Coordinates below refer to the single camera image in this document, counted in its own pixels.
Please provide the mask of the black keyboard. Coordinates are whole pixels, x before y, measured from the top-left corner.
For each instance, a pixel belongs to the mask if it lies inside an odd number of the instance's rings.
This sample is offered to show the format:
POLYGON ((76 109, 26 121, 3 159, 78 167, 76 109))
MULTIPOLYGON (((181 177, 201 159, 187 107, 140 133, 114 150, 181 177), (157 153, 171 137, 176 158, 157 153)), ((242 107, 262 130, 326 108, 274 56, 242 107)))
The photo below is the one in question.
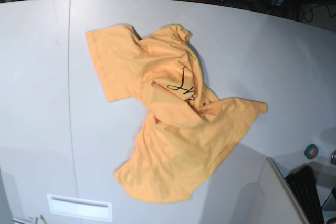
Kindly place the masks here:
POLYGON ((289 174, 287 181, 309 223, 323 224, 324 217, 316 189, 316 179, 311 166, 306 165, 289 174))

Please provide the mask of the silver knob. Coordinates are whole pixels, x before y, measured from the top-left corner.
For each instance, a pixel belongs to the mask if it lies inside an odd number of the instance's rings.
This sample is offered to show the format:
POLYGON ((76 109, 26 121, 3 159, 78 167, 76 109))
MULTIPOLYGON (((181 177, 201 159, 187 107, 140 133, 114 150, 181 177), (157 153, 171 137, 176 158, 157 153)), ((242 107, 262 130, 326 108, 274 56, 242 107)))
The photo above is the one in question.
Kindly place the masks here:
POLYGON ((333 151, 331 156, 330 156, 330 163, 332 165, 336 165, 336 151, 333 151))

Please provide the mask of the orange t-shirt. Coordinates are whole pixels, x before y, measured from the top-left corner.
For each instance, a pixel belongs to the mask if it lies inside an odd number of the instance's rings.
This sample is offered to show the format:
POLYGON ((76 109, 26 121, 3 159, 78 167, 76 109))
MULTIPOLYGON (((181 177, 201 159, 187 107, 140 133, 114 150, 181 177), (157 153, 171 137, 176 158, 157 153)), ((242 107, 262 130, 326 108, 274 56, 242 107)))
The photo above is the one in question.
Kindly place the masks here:
POLYGON ((130 158, 114 172, 132 198, 188 199, 244 137, 264 102, 219 99, 205 84, 180 24, 140 37, 128 24, 85 33, 106 99, 135 98, 147 114, 130 158))

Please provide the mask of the grey desk partition panel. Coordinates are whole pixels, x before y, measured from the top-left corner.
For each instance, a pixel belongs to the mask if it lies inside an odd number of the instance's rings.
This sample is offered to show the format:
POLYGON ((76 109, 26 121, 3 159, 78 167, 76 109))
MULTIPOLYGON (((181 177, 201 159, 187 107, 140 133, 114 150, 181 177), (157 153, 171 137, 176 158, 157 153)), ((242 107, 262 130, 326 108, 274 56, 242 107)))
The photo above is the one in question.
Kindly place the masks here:
POLYGON ((309 223, 289 185, 271 158, 266 159, 264 163, 259 185, 264 196, 260 223, 309 223))

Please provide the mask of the green tape roll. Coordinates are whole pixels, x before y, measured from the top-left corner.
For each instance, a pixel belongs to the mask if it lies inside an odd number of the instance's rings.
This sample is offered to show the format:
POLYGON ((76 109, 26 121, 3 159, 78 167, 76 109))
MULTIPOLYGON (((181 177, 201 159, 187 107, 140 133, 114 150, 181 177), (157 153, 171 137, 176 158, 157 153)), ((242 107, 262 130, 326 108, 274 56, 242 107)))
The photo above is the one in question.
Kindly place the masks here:
POLYGON ((307 159, 311 160, 318 156, 319 149, 315 144, 310 144, 304 151, 304 155, 307 159))

